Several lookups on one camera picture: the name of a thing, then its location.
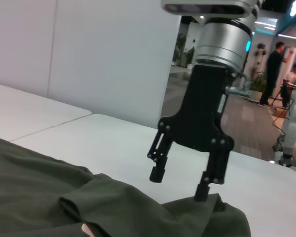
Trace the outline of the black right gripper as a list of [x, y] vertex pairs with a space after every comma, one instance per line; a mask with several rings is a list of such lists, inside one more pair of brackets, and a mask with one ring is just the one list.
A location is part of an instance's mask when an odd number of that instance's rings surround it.
[[227, 101], [225, 88], [230, 76], [230, 70], [226, 67], [194, 67], [181, 107], [174, 115], [160, 120], [158, 132], [147, 155], [155, 162], [150, 181], [162, 182], [167, 156], [175, 142], [200, 152], [211, 152], [207, 168], [196, 189], [196, 202], [207, 200], [211, 183], [224, 184], [229, 153], [234, 148], [233, 139], [221, 128]]

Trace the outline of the dark green FREE t-shirt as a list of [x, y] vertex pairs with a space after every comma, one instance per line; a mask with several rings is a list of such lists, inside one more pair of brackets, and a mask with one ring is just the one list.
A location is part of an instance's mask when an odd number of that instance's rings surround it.
[[0, 237], [251, 237], [217, 194], [159, 204], [135, 187], [0, 139]]

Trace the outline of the potted green plant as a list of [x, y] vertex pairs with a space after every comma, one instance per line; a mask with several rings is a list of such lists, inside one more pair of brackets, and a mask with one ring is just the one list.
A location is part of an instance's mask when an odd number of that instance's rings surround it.
[[264, 72], [255, 73], [250, 85], [250, 101], [259, 103], [263, 92], [266, 89], [267, 80]]

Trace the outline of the tall green plant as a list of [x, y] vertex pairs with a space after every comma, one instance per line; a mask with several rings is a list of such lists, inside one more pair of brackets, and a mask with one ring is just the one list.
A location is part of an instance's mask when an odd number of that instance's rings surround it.
[[184, 36], [182, 33], [179, 33], [172, 59], [172, 64], [174, 66], [187, 68], [187, 66], [192, 63], [195, 48], [192, 47], [189, 50], [184, 50], [185, 42], [186, 36]]

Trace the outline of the standing person in black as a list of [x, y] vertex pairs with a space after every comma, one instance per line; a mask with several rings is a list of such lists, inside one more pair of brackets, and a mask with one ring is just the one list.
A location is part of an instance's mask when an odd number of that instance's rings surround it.
[[285, 44], [282, 41], [279, 41], [275, 45], [275, 50], [269, 55], [266, 63], [266, 88], [262, 93], [262, 96], [259, 101], [259, 105], [267, 107], [269, 105], [268, 99], [271, 96], [274, 86], [276, 84], [280, 67], [282, 63], [287, 63], [290, 61], [293, 51], [289, 51], [289, 55], [284, 57]]

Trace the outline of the seated person light top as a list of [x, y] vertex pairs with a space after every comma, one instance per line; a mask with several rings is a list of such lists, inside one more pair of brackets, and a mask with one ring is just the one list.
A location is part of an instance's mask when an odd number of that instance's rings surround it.
[[296, 63], [293, 64], [292, 71], [286, 76], [286, 84], [290, 87], [296, 87]]

